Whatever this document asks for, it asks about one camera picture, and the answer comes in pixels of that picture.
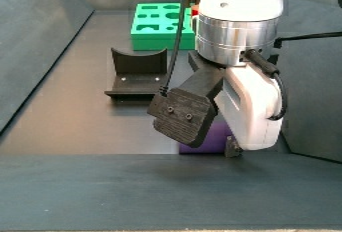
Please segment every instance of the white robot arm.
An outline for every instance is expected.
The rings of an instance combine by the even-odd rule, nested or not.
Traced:
[[[339,5],[340,0],[314,0]],[[278,83],[245,60],[257,50],[267,59],[276,38],[283,0],[200,0],[196,25],[196,51],[224,65],[223,91],[215,102],[229,125],[239,147],[257,150],[278,139],[282,94]]]
[[[312,1],[342,6],[342,0]],[[271,68],[272,73],[267,74],[260,67],[267,67],[282,12],[283,0],[200,0],[199,3],[196,55],[224,67],[215,104],[243,150],[271,147],[280,131],[286,93],[278,71]],[[215,79],[203,75],[207,81],[200,82],[201,87]],[[187,84],[184,90],[171,90],[169,96],[156,96],[148,112],[157,118],[156,130],[197,147],[215,105],[207,99],[209,94],[203,94],[205,91],[197,98],[187,91],[189,88]],[[193,109],[200,112],[192,116]]]

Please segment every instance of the green shape sorter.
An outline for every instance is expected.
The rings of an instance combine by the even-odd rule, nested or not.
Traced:
[[[137,4],[131,29],[135,51],[173,49],[179,21],[179,3]],[[195,33],[189,26],[191,9],[185,8],[179,49],[195,49]]]

